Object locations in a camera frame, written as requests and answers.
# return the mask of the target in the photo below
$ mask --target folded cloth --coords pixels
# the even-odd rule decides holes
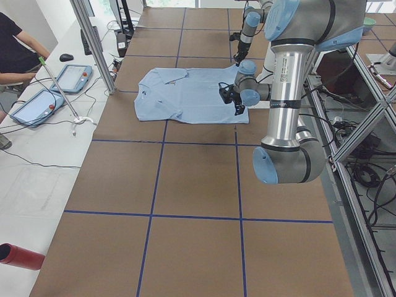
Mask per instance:
[[[248,109],[235,116],[234,104],[225,104],[218,83],[232,84],[238,68],[154,68],[139,82],[135,100],[141,121],[174,119],[190,124],[248,123]]]

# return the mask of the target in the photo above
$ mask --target red cylinder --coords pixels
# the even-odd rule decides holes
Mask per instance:
[[[26,269],[38,270],[45,256],[9,243],[0,245],[0,263]]]

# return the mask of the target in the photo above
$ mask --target light blue electronic device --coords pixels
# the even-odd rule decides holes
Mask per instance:
[[[60,94],[43,89],[10,114],[10,117],[23,125],[37,127],[53,115],[63,102]]]
[[[88,65],[66,65],[56,80],[63,92],[69,94],[79,93],[92,75],[92,67]],[[58,88],[53,84],[51,91],[58,92]]]

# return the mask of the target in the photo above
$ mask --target black computer mouse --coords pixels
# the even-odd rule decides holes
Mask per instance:
[[[61,62],[67,62],[67,61],[71,61],[71,60],[73,60],[74,59],[74,57],[73,57],[73,55],[71,55],[71,54],[62,54],[60,57],[59,57],[59,60],[61,61]]]

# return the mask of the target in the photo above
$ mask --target white table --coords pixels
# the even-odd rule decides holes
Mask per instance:
[[[118,55],[115,35],[112,30],[107,33],[106,25],[109,21],[91,19],[92,25],[98,27],[100,37],[105,36],[102,45],[107,65],[113,61],[112,55]],[[63,53],[72,54],[74,60],[60,62],[59,56]],[[100,76],[93,56],[84,55],[77,21],[70,27],[46,63],[54,75],[58,75],[65,64],[91,65],[93,75],[83,92]],[[42,67],[36,78],[45,77],[48,77],[48,74]],[[44,84],[50,87],[52,83],[48,80]],[[41,89],[43,86],[40,84],[31,85],[19,100],[26,101]],[[88,95],[97,100],[88,115],[97,123],[108,97],[103,80],[99,79],[88,91]],[[75,100],[77,95],[68,98]],[[82,95],[72,102],[72,105],[80,116],[86,116],[92,103],[92,98]],[[18,107],[19,104],[15,104],[11,112]],[[46,123],[73,120],[71,110],[65,106]],[[12,126],[15,124],[7,117],[0,126],[0,132],[6,133],[22,127]],[[77,126],[61,123],[22,129],[5,134],[12,141],[12,147],[7,151],[43,165],[81,166],[95,127],[92,123],[85,122]],[[46,254],[79,170],[29,165],[1,151],[0,164],[0,244],[11,243]],[[39,271],[0,264],[0,295],[28,296],[38,273]]]

